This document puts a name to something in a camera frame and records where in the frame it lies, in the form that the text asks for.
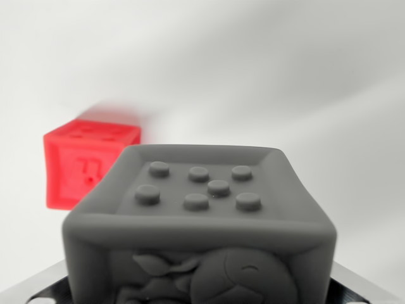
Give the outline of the gripper left finger with silver black pad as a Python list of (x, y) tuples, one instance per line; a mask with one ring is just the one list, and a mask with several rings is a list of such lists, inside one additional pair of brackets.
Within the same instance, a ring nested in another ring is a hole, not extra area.
[(60, 261), (1, 292), (1, 303), (73, 303), (66, 262)]

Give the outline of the gripper right finger with silver black pad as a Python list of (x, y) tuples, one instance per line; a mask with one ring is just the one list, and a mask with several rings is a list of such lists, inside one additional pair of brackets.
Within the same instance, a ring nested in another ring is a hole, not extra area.
[(404, 303), (404, 300), (334, 262), (325, 303)]

